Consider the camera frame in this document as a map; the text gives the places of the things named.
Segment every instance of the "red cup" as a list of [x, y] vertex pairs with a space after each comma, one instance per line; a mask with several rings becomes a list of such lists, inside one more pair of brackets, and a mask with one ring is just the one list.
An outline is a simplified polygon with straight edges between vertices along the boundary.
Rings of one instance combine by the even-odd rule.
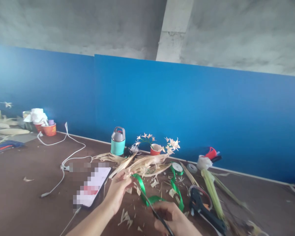
[[38, 131], [38, 132], [42, 132], [42, 133], [44, 133], [44, 129], [43, 129], [43, 127], [42, 127], [42, 124], [43, 124], [43, 122], [42, 122], [42, 123], [34, 123], [34, 125], [35, 125], [37, 131]]
[[156, 156], [156, 155], [159, 155], [159, 154], [161, 154], [161, 146], [160, 145], [158, 145], [158, 144], [152, 144], [151, 145], [151, 151], [150, 151], [150, 154], [151, 154], [151, 156]]
[[44, 132], [47, 136], [54, 136], [56, 135], [56, 123], [51, 126], [46, 126], [45, 124], [41, 125], [44, 129]]

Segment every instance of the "concrete pillar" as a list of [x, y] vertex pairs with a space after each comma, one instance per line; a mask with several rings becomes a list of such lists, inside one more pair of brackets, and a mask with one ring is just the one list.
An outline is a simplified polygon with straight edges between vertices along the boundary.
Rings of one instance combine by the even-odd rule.
[[180, 62], [180, 51], [188, 28], [193, 1], [167, 0], [157, 61]]

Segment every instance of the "charging cable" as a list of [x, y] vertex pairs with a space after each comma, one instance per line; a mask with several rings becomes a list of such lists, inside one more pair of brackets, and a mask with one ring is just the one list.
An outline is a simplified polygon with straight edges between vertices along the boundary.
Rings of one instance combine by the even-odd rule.
[[65, 229], [62, 231], [62, 233], [60, 234], [60, 236], [62, 236], [62, 234], [65, 232], [65, 230], [68, 228], [69, 224], [71, 223], [71, 221], [73, 220], [73, 218], [75, 217], [75, 215], [77, 213], [79, 213], [79, 211], [81, 210], [82, 207], [80, 207], [79, 209], [76, 210], [76, 212], [74, 213], [73, 217], [71, 218], [71, 220], [69, 221], [69, 223], [67, 224], [67, 226], [65, 227]]
[[39, 132], [39, 134], [37, 135], [38, 140], [39, 140], [42, 144], [44, 144], [44, 145], [46, 145], [46, 146], [51, 146], [51, 145], [55, 145], [55, 144], [61, 143], [61, 142], [63, 142], [63, 141], [66, 139], [67, 136], [68, 136], [69, 138], [73, 139], [74, 141], [76, 141], [77, 143], [80, 143], [80, 144], [83, 145], [83, 147], [82, 147], [81, 149], [79, 149], [79, 150], [75, 151], [74, 153], [72, 153], [70, 156], [68, 156], [68, 157], [67, 157], [67, 158], [61, 163], [60, 169], [62, 170], [62, 174], [63, 174], [63, 175], [62, 175], [62, 179], [60, 180], [60, 182], [59, 182], [59, 183], [58, 183], [58, 184], [57, 184], [57, 185], [56, 185], [56, 186], [55, 186], [50, 192], [47, 192], [47, 193], [42, 194], [42, 195], [41, 195], [42, 198], [45, 197], [45, 196], [47, 196], [47, 195], [49, 195], [49, 194], [51, 194], [52, 191], [54, 191], [55, 188], [57, 188], [58, 185], [63, 181], [63, 179], [64, 179], [64, 177], [65, 177], [65, 172], [64, 172], [64, 170], [69, 170], [69, 167], [66, 167], [66, 166], [65, 166], [65, 163], [66, 163], [68, 160], [72, 160], [72, 159], [82, 159], [82, 158], [91, 157], [91, 156], [86, 156], [86, 157], [73, 157], [73, 158], [70, 158], [70, 157], [72, 157], [75, 153], [77, 153], [77, 152], [81, 151], [83, 148], [85, 148], [86, 145], [85, 145], [84, 143], [81, 143], [81, 142], [75, 140], [73, 137], [71, 137], [71, 136], [69, 135], [69, 133], [68, 133], [68, 124], [67, 124], [67, 122], [65, 123], [65, 128], [66, 128], [66, 132], [67, 132], [65, 138], [64, 138], [62, 141], [59, 141], [59, 142], [54, 143], [54, 144], [45, 144], [45, 143], [39, 138], [39, 136], [41, 135], [41, 132]]

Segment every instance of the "tape roll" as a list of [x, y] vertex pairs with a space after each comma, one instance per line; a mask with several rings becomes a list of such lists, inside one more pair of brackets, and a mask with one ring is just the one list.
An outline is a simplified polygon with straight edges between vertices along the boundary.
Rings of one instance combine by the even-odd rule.
[[178, 175], [183, 175], [184, 169], [183, 169], [183, 167], [181, 165], [179, 165], [176, 162], [172, 162], [172, 165], [171, 166], [173, 167], [173, 169], [176, 171], [176, 173]]
[[190, 163], [187, 165], [187, 170], [189, 170], [189, 172], [191, 174], [195, 174], [197, 172], [197, 168], [193, 164], [190, 164]]

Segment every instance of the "red object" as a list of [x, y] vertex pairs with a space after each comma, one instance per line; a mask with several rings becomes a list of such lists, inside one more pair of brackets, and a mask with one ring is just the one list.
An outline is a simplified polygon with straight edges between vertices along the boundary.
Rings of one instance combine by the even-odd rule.
[[56, 135], [56, 123], [51, 126], [45, 126], [44, 124], [42, 125], [42, 128], [44, 129], [44, 132], [47, 136], [54, 136]]
[[35, 127], [36, 127], [38, 132], [41, 131], [42, 133], [44, 133], [44, 129], [43, 129], [42, 125], [35, 125]]
[[13, 147], [13, 145], [8, 145], [8, 146], [5, 146], [5, 147], [0, 147], [0, 150], [3, 150], [3, 149], [8, 148], [8, 147]]
[[205, 155], [205, 157], [208, 157], [210, 160], [216, 157], [216, 151], [214, 148], [210, 147], [209, 152]]
[[160, 151], [155, 151], [152, 147], [158, 148], [159, 145], [158, 144], [152, 144], [151, 151], [150, 151], [151, 156], [156, 156], [156, 155], [161, 154], [161, 150]]

